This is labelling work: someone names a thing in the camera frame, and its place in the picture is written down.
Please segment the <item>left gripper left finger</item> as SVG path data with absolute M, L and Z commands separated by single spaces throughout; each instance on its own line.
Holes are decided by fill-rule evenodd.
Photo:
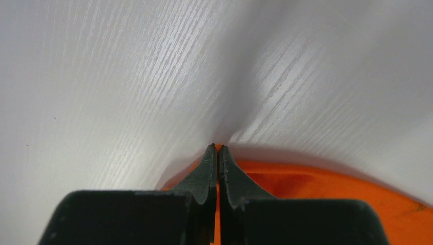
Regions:
M 169 190 L 79 190 L 56 207 L 40 244 L 211 244 L 217 149 Z

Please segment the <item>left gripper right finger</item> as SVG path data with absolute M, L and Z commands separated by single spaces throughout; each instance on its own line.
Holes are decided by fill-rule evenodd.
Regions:
M 221 244 L 388 244 L 373 209 L 351 199 L 280 199 L 219 151 Z

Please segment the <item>orange t-shirt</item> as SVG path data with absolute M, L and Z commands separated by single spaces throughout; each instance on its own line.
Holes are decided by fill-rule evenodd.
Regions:
M 211 244 L 221 244 L 219 151 L 222 146 L 216 147 L 217 200 L 214 241 Z M 233 158 L 250 178 L 277 198 L 360 200 L 367 203 L 380 219 L 388 244 L 432 244 L 432 208 L 402 194 L 317 167 L 237 161 Z

